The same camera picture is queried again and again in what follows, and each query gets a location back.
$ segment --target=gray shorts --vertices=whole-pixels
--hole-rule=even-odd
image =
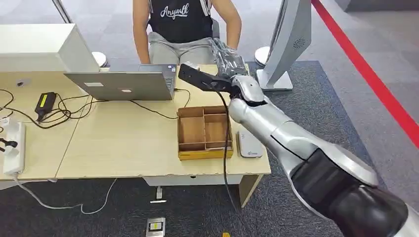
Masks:
[[[152,64],[214,64],[210,45],[211,38],[188,43],[171,43],[156,32],[148,35],[149,54]]]

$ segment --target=desk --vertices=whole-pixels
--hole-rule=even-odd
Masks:
[[[216,74],[214,65],[202,70]],[[16,87],[16,80],[31,78],[31,83]],[[63,98],[81,95],[80,90],[62,73],[2,73],[2,88],[10,90],[15,101],[11,108],[22,110],[36,118],[35,104],[41,93],[54,91]],[[189,107],[221,105],[214,92],[202,92],[176,79],[176,88],[191,92]],[[9,100],[0,93],[0,101]],[[175,93],[173,101],[141,101],[141,105],[176,117],[177,109],[188,100],[188,93]],[[69,109],[77,110],[85,99],[66,101]],[[27,121],[21,115],[13,118]],[[177,157],[177,120],[151,113],[126,101],[93,104],[83,119],[69,120],[52,129],[44,130],[27,123],[25,170],[19,179],[77,179],[143,177],[149,185],[209,185],[223,184],[222,159],[185,160]],[[232,133],[240,125],[231,121]],[[246,205],[264,174],[271,172],[265,150],[261,158],[242,158],[237,141],[233,156],[227,160],[229,183],[239,184],[242,206]],[[0,174],[0,180],[9,180]]]
[[[201,68],[208,73],[217,72],[213,65]],[[216,93],[202,92],[179,78],[176,88],[191,92],[188,107],[222,104]],[[173,101],[139,103],[176,117],[177,109],[187,100],[188,93],[180,91],[175,92]],[[233,134],[237,133],[240,125],[233,121],[231,125]],[[242,158],[235,145],[233,156],[227,160],[227,173],[233,183],[239,179],[242,206],[262,175],[270,171],[266,151],[261,158]],[[161,117],[131,102],[115,101],[94,104],[90,114],[79,121],[56,178],[144,177],[154,185],[168,185],[170,180],[180,178],[180,184],[222,184],[222,174],[222,159],[179,160],[177,120]],[[205,179],[200,183],[190,176]]]
[[[20,80],[25,83],[17,87]],[[14,101],[9,107],[21,110],[36,119],[35,106],[41,93],[53,91],[61,97],[67,98],[82,95],[81,91],[62,72],[16,72],[0,73],[0,88],[13,93]],[[10,95],[0,91],[0,105],[3,106],[10,100]],[[86,98],[68,100],[66,106],[75,111],[86,103]],[[0,117],[9,114],[3,110]],[[25,116],[15,112],[12,116],[18,121],[29,121]],[[26,154],[25,170],[19,175],[19,179],[49,179],[54,178],[60,167],[61,161],[71,140],[77,120],[69,120],[51,129],[40,129],[32,123],[26,125]],[[3,175],[3,153],[0,153],[0,180],[10,180],[9,176]]]

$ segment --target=laptop keyboard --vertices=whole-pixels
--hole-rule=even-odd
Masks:
[[[166,85],[169,88],[169,91],[172,92],[174,90],[173,84],[174,84],[174,78],[173,77],[165,77]]]

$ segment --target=power strip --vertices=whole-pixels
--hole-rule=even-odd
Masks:
[[[26,126],[22,122],[10,118],[0,120],[0,126],[6,132],[7,141],[17,142],[16,147],[6,146],[4,148],[3,174],[22,173],[25,168]]]

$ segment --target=red line on floor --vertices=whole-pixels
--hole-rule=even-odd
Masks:
[[[380,101],[384,104],[390,114],[396,119],[402,129],[406,132],[411,141],[419,148],[419,126],[413,118],[407,113],[403,106],[391,94],[390,90],[385,86],[381,79],[377,76],[371,66],[365,61],[364,57],[355,48],[349,38],[345,35],[343,30],[339,27],[336,21],[332,18],[329,12],[325,9],[319,0],[312,0],[314,8],[319,13],[322,20],[325,22],[329,31],[335,37],[340,47],[343,49],[353,65],[364,77],[365,81],[370,85],[373,92],[377,95]]]

